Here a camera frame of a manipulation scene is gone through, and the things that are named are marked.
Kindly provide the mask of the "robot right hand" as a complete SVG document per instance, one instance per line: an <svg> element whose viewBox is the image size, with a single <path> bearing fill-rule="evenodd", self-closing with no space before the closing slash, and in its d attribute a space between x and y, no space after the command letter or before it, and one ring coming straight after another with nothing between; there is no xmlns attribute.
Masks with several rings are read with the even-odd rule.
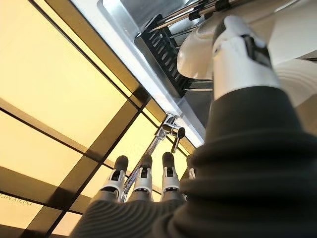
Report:
<svg viewBox="0 0 317 238"><path fill-rule="evenodd" d="M213 95L194 179L160 203L112 202L101 190L73 238L314 238L317 139L306 133L266 43L225 17L212 41Z"/></svg>

